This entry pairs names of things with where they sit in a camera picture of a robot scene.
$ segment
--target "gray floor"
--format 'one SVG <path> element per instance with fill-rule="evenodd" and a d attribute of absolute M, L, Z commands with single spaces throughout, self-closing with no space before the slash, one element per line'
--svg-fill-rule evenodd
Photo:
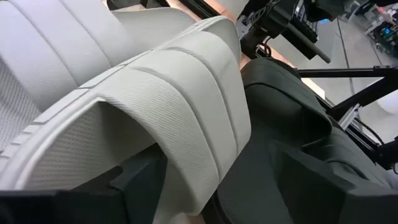
<path fill-rule="evenodd" d="M 333 21 L 335 39 L 331 63 L 326 63 L 317 56 L 312 60 L 307 59 L 282 36 L 270 40 L 269 45 L 297 68 L 369 68 L 373 65 L 398 65 L 398 59 L 378 51 L 373 42 L 364 35 L 363 30 L 357 25 L 359 20 L 360 18 L 352 23 Z M 313 79 L 334 104 L 342 102 L 376 80 L 377 78 Z M 386 113 L 376 102 L 362 108 L 359 116 L 384 141 L 391 141 L 398 136 L 398 115 Z"/>

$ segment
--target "dark gray seat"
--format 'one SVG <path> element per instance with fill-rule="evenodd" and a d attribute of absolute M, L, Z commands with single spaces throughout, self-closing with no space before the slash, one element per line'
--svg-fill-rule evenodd
<path fill-rule="evenodd" d="M 252 135 L 203 211 L 207 223 L 398 223 L 386 171 L 291 68 L 262 58 L 242 73 Z"/>

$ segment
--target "orange surface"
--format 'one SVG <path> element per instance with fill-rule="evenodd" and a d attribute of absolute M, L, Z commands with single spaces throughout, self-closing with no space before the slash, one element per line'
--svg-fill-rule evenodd
<path fill-rule="evenodd" d="M 167 0 L 167 2 L 170 4 L 171 7 L 185 11 L 190 16 L 192 16 L 196 21 L 200 20 L 200 18 L 195 13 L 193 13 L 186 6 L 184 6 L 179 0 Z M 226 10 L 222 5 L 217 3 L 215 0 L 205 0 L 205 2 L 207 4 L 209 4 L 214 10 L 216 10 L 221 15 L 224 15 L 224 16 L 230 18 L 234 22 L 236 21 L 236 18 L 234 16 L 232 16 L 232 13 L 230 13 L 228 10 Z M 272 50 L 273 58 L 281 60 L 281 61 L 285 62 L 286 64 L 290 65 L 291 67 L 294 67 L 286 58 L 281 56 L 281 54 L 278 53 L 275 49 L 271 48 L 271 50 Z M 242 54 L 240 67 L 242 68 L 249 61 L 250 61 L 250 58 L 248 58 L 246 55 Z"/>

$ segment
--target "metal bracket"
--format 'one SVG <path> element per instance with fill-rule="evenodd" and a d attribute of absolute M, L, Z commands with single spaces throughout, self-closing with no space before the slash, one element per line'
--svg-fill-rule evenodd
<path fill-rule="evenodd" d="M 348 128 L 348 126 L 353 122 L 353 120 L 355 119 L 355 117 L 358 115 L 359 113 L 359 108 L 360 105 L 357 104 L 355 106 L 353 106 L 352 108 L 350 108 L 345 114 L 344 116 L 339 120 L 338 124 L 341 126 L 341 128 L 343 130 L 346 130 Z"/>

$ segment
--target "white car seat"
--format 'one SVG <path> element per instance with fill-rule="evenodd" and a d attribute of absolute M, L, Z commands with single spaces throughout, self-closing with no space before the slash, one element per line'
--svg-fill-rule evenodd
<path fill-rule="evenodd" d="M 240 59 L 236 29 L 225 17 L 195 23 L 170 8 L 121 17 L 122 24 L 97 0 L 0 1 L 0 150 L 84 82 L 179 35 L 213 32 Z"/>
<path fill-rule="evenodd" d="M 83 22 L 54 34 L 25 4 L 0 2 L 0 189 L 72 189 L 157 142 L 169 163 L 154 223 L 197 215 L 250 137 L 233 23 L 201 21 L 114 66 L 139 51 L 111 62 Z"/>

